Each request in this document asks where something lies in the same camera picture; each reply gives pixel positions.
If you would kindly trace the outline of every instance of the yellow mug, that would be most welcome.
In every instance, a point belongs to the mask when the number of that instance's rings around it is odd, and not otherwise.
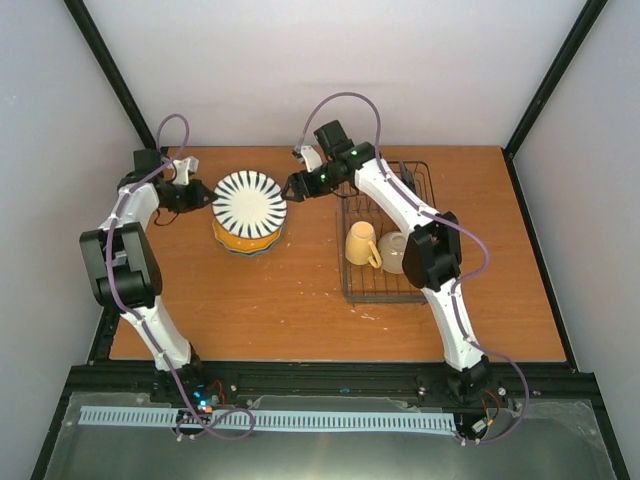
[[[376,247],[376,232],[369,222],[356,222],[351,226],[345,242],[345,256],[354,265],[370,263],[373,268],[382,266]]]

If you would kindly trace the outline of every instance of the wooden tabletop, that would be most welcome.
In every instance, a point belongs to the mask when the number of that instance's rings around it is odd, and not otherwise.
[[[210,188],[228,173],[262,171],[283,185],[301,165],[290,147],[198,147],[196,178]],[[482,344],[520,361],[565,360],[520,211],[498,147],[384,147],[387,160],[429,165],[438,209],[452,211],[491,252],[489,270],[464,285]],[[164,279],[162,298],[203,359],[441,361],[428,305],[351,305],[342,295],[336,197],[289,203],[270,252],[238,257],[213,235],[211,208],[180,215],[147,235]],[[163,212],[160,222],[171,218]],[[462,238],[462,271],[482,253]],[[151,358],[121,321],[111,358]]]

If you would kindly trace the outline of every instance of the mug handle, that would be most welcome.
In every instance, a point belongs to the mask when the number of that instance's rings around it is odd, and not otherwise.
[[[369,257],[369,263],[373,268],[382,267],[382,259],[380,258],[380,253],[378,252],[378,248],[373,241],[369,240],[369,248],[371,249],[371,253],[373,256]]]

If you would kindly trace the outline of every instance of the white wall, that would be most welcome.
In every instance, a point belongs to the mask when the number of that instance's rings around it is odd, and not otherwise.
[[[86,4],[147,120],[180,110],[194,145],[292,145],[344,89],[381,109],[383,143],[504,145],[584,0]],[[316,125],[371,139],[368,107],[336,102]]]
[[[516,157],[571,344],[640,478],[640,3],[609,2]]]
[[[0,2],[0,443],[29,478],[99,309],[78,246],[139,147],[62,1]]]

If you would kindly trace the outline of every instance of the dish rack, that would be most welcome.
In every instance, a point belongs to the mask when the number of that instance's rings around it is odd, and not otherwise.
[[[415,183],[416,195],[435,208],[436,202],[431,183],[429,166],[421,161],[388,162],[391,170],[400,179],[401,164]],[[409,283],[404,274],[394,275],[370,265],[352,265],[345,258],[344,244],[349,229],[361,220],[373,225],[376,239],[388,232],[398,230],[391,218],[380,206],[364,193],[349,184],[341,185],[336,214],[338,257],[342,293],[349,303],[426,303],[420,290]]]

